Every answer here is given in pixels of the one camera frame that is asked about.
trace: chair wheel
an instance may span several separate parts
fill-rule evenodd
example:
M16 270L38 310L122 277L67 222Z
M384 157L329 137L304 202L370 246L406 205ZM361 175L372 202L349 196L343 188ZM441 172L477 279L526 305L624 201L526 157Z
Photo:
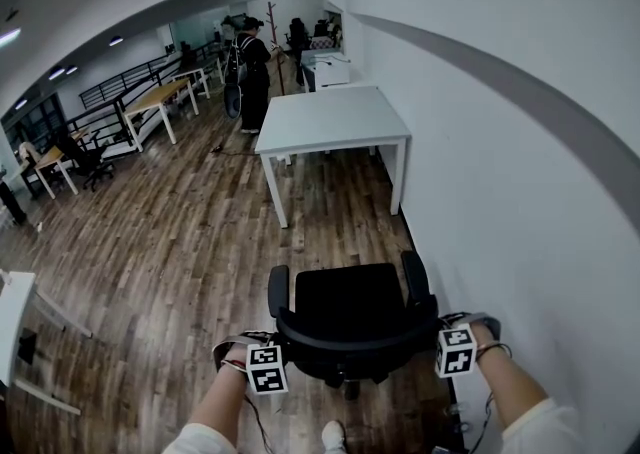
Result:
M344 398L347 401L355 401L360 396L360 381L347 381L345 383Z

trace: hand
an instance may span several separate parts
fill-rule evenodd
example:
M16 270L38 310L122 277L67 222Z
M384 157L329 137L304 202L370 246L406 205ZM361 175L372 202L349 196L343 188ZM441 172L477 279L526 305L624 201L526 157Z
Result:
M483 344L488 344L489 342L493 342L495 339L493 338L493 334L491 330L487 328L482 322L477 321L471 323L471 331L473 332L473 336L476 338L476 342L478 346Z
M233 344L224 359L247 363L247 346L245 344Z

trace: black shirt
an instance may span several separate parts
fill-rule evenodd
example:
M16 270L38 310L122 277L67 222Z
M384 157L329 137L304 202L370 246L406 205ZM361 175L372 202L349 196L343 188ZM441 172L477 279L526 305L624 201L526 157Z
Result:
M271 59L271 53L264 46L262 40L254 38L250 34L240 33L238 35L238 47L241 47L247 38L253 38L242 50L242 58L247 63L249 71L248 79L259 79L269 81L269 72L265 63Z

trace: bracelet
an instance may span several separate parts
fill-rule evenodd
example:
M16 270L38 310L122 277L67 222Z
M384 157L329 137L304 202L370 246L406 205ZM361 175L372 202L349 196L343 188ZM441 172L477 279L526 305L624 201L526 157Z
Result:
M478 351L476 353L476 363L480 361L480 358L482 358L482 356L484 356L487 351L493 349L494 347L501 347L502 350L509 355L509 358L513 358L511 348L507 344L504 344L499 340L494 340L493 342L489 342L488 344L483 344L478 347Z
M236 369L239 372L242 372L245 375L247 374L246 364L239 360L222 360L222 365L228 365L229 367L233 367L234 369Z

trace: white sleeve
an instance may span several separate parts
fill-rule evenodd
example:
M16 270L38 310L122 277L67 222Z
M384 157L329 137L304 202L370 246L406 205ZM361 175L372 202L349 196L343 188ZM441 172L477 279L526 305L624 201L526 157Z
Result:
M237 454L235 447L215 429L187 424L163 454Z
M558 406L553 399L542 401L502 433L502 454L579 454L576 410Z

